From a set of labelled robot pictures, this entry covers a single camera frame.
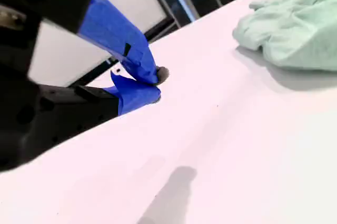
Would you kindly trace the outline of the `blue-taped gripper moving jaw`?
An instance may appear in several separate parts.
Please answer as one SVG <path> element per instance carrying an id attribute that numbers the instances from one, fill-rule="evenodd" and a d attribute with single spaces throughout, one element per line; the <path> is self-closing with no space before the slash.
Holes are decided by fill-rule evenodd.
<path id="1" fill-rule="evenodd" d="M 109 0 L 1 0 L 2 65 L 27 74 L 43 20 L 109 52 L 140 82 L 159 85 L 169 76 L 143 33 Z"/>

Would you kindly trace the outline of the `blue-taped gripper fixed jaw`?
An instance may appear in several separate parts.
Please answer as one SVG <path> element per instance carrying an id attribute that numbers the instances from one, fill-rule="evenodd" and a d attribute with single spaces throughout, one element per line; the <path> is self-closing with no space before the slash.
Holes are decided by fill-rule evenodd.
<path id="1" fill-rule="evenodd" d="M 1 171 L 15 169 L 108 120 L 158 101 L 153 85 L 111 74 L 112 87 L 1 79 Z"/>

